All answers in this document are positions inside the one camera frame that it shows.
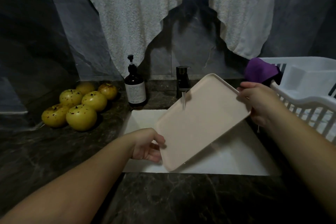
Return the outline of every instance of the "sink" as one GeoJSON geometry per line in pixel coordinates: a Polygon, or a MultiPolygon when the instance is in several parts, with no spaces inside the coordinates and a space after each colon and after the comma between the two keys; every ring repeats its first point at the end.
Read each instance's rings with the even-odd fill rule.
{"type": "MultiPolygon", "coordinates": [[[[167,110],[133,110],[119,136],[153,128],[167,110]]],[[[124,172],[168,173],[162,163],[130,159],[124,172]]],[[[280,175],[281,172],[246,121],[242,121],[173,173],[280,175]]]]}

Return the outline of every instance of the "pink tray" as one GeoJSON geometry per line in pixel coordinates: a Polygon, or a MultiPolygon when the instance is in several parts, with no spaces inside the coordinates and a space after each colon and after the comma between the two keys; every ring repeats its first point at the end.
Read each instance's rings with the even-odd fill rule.
{"type": "Polygon", "coordinates": [[[238,91],[216,74],[204,76],[159,118],[156,131],[166,139],[163,165],[173,171],[241,122],[251,108],[237,99],[238,91]]]}

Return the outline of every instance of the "dish rack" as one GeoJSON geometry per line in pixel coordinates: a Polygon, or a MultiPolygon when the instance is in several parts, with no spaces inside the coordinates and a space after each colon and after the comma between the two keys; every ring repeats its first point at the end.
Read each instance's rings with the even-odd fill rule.
{"type": "Polygon", "coordinates": [[[322,57],[261,58],[283,72],[271,88],[287,108],[336,145],[336,60],[322,57]]]}

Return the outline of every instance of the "faucet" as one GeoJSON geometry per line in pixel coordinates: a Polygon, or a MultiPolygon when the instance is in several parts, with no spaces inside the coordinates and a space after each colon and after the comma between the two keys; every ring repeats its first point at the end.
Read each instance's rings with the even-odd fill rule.
{"type": "Polygon", "coordinates": [[[190,90],[190,80],[187,74],[187,66],[176,67],[176,98],[182,97],[182,92],[190,90]]]}

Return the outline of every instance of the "soap dispenser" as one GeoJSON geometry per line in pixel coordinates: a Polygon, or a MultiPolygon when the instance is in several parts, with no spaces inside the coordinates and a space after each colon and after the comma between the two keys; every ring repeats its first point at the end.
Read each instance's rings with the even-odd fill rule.
{"type": "Polygon", "coordinates": [[[137,73],[137,67],[133,64],[133,55],[128,55],[130,61],[128,66],[129,75],[125,78],[125,87],[128,103],[131,107],[144,106],[146,103],[145,82],[137,73]]]}

